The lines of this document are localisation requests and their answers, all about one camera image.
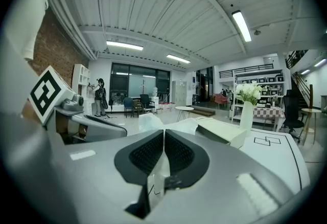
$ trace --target blue chair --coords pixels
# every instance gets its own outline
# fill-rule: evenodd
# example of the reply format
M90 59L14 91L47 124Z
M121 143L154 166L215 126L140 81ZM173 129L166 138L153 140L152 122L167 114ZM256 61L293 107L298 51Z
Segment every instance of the blue chair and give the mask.
M123 102L124 102L124 113L125 113L125 117L127 118L127 110L128 109L131 109L132 110L132 114L133 114L133 117L134 117L133 99L131 99L131 98L125 98Z

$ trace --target red chair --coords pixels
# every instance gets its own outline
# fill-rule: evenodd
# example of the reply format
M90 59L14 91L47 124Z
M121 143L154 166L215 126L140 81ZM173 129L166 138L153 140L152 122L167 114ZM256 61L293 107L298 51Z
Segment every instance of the red chair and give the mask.
M227 105L227 97L224 97L222 94L215 94L215 102L216 104L226 104Z

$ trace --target brick wall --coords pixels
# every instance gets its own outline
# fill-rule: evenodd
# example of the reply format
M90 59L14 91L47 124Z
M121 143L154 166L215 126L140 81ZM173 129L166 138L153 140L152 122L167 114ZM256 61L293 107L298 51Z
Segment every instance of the brick wall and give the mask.
M51 65L70 86L74 65L83 64L88 67L88 59L79 52L51 8L45 12L35 41L34 59L29 64L38 75Z

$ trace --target woman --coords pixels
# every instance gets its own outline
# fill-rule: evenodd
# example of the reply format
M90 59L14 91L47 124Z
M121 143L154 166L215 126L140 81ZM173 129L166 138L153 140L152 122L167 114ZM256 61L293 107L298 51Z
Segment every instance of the woman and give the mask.
M106 89L104 88L104 82L103 79L98 79L98 85L93 88L93 91L96 93L95 101L96 101L96 107L97 107L97 113L95 114L96 117L101 117L106 115L106 112L104 111L104 107L102 102L106 101Z

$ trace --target stair railing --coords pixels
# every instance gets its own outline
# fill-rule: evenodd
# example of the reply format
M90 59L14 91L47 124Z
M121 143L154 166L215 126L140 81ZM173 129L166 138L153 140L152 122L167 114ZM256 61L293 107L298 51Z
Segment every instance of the stair railing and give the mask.
M292 75L293 81L296 83L298 89L302 93L304 100L306 101L309 108L313 106L313 87L312 84L307 86L305 81L299 76L297 72Z

